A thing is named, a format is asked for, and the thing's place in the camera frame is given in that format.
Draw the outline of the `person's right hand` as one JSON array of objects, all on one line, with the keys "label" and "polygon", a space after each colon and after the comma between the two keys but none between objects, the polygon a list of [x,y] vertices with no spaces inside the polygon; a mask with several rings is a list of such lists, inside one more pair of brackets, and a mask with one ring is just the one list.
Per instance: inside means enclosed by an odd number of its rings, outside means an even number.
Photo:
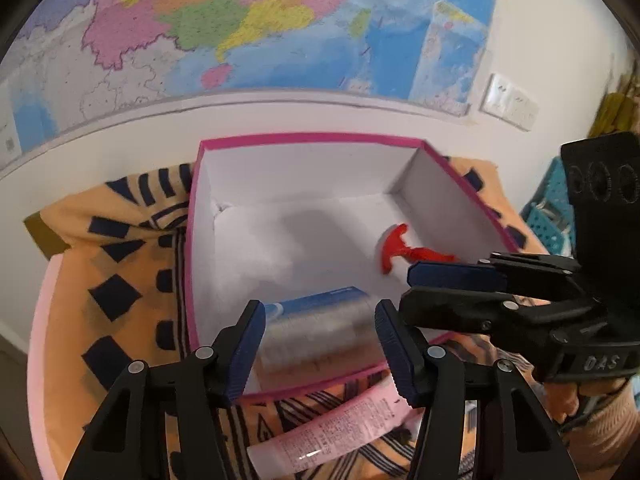
[{"label": "person's right hand", "polygon": [[547,412],[555,421],[562,424],[567,417],[575,416],[579,408],[578,396],[606,396],[626,385],[625,378],[598,380],[597,382],[545,382]]}]

